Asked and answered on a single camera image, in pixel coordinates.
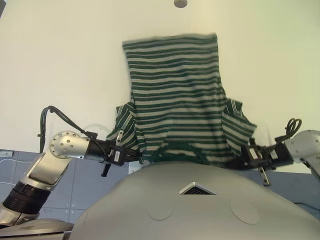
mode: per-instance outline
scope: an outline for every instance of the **gray floor tile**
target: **gray floor tile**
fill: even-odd
[[[101,177],[104,164],[92,160],[77,159],[71,208],[87,209],[128,175],[129,164],[112,165],[107,177]]]
[[[39,219],[60,219],[68,222],[69,212],[69,209],[43,207],[40,210]]]
[[[27,151],[20,151],[18,155],[19,161],[25,161],[25,162],[33,162],[38,156],[39,153],[36,152],[27,152]]]
[[[269,172],[268,177],[271,190],[276,194],[294,203],[302,202],[320,208],[320,184],[312,174]]]
[[[9,159],[10,158],[0,159],[0,183],[14,183],[17,163]]]
[[[69,223],[75,223],[77,219],[85,212],[86,210],[80,209],[71,209],[69,215]]]
[[[0,204],[7,198],[11,190],[12,190],[11,185],[0,184]]]
[[[15,159],[15,160],[18,160],[18,156],[19,156],[19,151],[13,151],[13,155],[12,156],[9,156],[9,157],[0,157],[0,161],[2,159]]]

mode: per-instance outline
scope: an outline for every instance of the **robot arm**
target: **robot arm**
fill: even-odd
[[[305,130],[284,141],[296,163],[305,164],[320,181],[320,131]]]
[[[38,218],[41,207],[66,172],[72,158],[122,166],[125,162],[136,161],[139,156],[137,152],[116,145],[113,141],[92,141],[71,131],[58,133],[51,139],[49,150],[36,157],[0,205],[0,229]]]

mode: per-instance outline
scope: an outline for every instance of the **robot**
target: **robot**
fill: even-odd
[[[230,170],[174,159],[127,176],[75,225],[37,219],[72,158],[107,160],[104,174],[110,164],[136,161],[138,153],[118,144],[122,134],[115,142],[88,132],[55,135],[0,205],[0,240],[319,239],[320,221],[294,203]],[[245,147],[243,168],[278,163],[266,150]],[[304,163],[320,180],[320,131],[302,131],[272,151]]]

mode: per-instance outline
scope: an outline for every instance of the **green striped shirt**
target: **green striped shirt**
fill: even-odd
[[[108,136],[151,162],[204,159],[223,166],[241,154],[256,126],[223,89],[216,34],[125,41],[131,101],[117,107]]]

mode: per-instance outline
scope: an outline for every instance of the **silver robot arm segment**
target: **silver robot arm segment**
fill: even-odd
[[[293,160],[305,164],[320,181],[320,131],[301,131],[293,138],[285,140],[284,145]]]
[[[9,196],[0,205],[0,229],[37,219],[46,202],[66,172],[72,158],[83,159],[92,142],[87,137],[66,131],[49,143],[49,151],[39,154]],[[96,159],[103,159],[102,152]]]

